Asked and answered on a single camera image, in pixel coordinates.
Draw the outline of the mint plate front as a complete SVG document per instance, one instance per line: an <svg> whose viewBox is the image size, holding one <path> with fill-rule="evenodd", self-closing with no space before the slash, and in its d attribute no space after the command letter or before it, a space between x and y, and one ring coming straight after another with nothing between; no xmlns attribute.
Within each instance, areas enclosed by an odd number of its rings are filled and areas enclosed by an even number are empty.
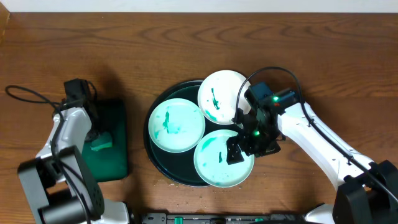
<svg viewBox="0 0 398 224"><path fill-rule="evenodd" d="M227 188L243 182L254 167L254 156L242 153L243 161L227 163L227 140L237 136L236 131L221 129L208 133L197 144L193 163L198 175L215 187Z"/></svg>

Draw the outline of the mint plate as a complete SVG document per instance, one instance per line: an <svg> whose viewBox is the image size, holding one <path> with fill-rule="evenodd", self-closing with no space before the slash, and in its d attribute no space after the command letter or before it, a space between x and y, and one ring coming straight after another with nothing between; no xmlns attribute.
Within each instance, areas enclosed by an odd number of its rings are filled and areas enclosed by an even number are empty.
<svg viewBox="0 0 398 224"><path fill-rule="evenodd" d="M199 107L183 98L163 101L149 116L149 136L166 152L190 150L199 143L205 128L205 117Z"/></svg>
<svg viewBox="0 0 398 224"><path fill-rule="evenodd" d="M193 163L198 175L215 187L227 188L243 182L254 167L254 156L242 153L243 161L227 163L227 140L237 136L236 131L221 129L208 133L197 144Z"/></svg>

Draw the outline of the green sponge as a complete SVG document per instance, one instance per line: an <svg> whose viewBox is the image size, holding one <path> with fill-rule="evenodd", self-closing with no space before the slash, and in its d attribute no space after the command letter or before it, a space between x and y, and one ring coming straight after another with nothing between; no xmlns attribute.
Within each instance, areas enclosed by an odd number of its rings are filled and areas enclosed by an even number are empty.
<svg viewBox="0 0 398 224"><path fill-rule="evenodd" d="M100 151L113 146L113 138L109 132L101 133L95 140L91 142L90 149L92 151Z"/></svg>

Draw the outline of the white plate with green stain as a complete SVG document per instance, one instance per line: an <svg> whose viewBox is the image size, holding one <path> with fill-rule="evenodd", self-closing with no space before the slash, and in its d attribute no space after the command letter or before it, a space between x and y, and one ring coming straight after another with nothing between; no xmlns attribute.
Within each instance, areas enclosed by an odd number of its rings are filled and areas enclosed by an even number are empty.
<svg viewBox="0 0 398 224"><path fill-rule="evenodd" d="M204 116L216 124L233 124L238 92L245 79L233 70L220 70L206 77L197 97Z"/></svg>

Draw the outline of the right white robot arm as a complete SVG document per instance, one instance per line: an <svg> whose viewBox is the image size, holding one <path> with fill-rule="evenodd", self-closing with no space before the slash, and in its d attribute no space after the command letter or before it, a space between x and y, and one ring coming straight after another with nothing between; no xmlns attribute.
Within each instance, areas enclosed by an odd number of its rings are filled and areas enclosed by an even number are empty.
<svg viewBox="0 0 398 224"><path fill-rule="evenodd" d="M233 121L243 131L227 141L227 163L244 156L280 151L277 137L288 137L321 168L336 190L333 205L306 213L307 223L397 223L397 167L375 163L334 133L294 91L246 95L254 114L236 107Z"/></svg>

